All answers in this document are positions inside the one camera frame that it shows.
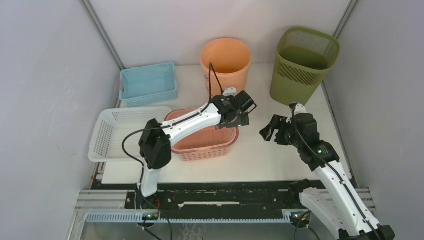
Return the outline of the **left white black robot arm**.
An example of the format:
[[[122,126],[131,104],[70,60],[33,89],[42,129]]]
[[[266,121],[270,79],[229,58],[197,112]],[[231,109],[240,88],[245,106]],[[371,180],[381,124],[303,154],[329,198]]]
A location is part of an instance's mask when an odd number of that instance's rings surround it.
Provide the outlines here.
[[[144,169],[138,184],[137,202],[149,209],[156,203],[162,168],[172,159],[172,147],[205,128],[238,128],[249,125],[249,113],[257,104],[246,91],[233,95],[216,95],[208,103],[181,117],[147,122],[138,145]]]

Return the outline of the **white plastic basket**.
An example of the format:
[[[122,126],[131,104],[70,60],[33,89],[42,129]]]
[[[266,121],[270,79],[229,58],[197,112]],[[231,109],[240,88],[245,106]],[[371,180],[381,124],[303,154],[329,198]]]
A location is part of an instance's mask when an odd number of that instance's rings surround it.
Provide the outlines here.
[[[145,128],[147,122],[165,120],[171,109],[166,106],[111,108],[102,111],[91,137],[88,159],[91,162],[130,162],[122,150],[129,134]]]

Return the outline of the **pink plastic basket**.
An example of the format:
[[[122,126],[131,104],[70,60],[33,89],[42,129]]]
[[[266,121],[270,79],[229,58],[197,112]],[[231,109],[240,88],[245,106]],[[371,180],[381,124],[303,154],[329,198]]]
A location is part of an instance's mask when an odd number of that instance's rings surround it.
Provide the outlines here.
[[[237,141],[239,129],[215,129],[220,120],[213,105],[172,111],[163,122],[164,133],[170,135],[171,152],[184,161],[225,156]]]

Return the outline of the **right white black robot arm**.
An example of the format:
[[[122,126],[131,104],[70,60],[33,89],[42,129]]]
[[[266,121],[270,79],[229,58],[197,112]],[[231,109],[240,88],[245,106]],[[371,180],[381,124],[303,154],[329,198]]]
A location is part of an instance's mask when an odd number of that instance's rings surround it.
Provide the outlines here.
[[[308,208],[330,230],[337,240],[393,240],[390,225],[382,225],[364,204],[349,178],[334,147],[320,138],[317,121],[310,113],[291,117],[274,115],[260,132],[269,142],[293,146],[300,159],[319,178],[334,204],[321,197],[309,180],[291,186],[289,203],[295,208]]]

